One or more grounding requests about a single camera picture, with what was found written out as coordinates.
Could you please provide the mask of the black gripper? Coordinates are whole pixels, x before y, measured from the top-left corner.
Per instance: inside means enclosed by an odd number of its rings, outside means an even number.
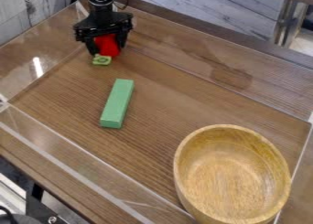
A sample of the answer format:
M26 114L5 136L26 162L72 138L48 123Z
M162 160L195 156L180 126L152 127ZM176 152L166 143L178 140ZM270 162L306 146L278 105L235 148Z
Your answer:
M133 28L131 13L104 12L89 15L73 25L76 41L84 42L92 55L97 53L93 37L107 34L116 35L119 48L124 48L128 32Z

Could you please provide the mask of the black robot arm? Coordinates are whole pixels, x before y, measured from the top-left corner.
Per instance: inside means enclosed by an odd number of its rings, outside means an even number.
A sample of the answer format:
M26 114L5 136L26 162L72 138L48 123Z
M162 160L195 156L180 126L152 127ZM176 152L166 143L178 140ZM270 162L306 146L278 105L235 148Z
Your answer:
M116 57L133 28L133 15L116 12L113 2L115 0L88 0L89 14L73 25L76 41L85 44L93 56Z

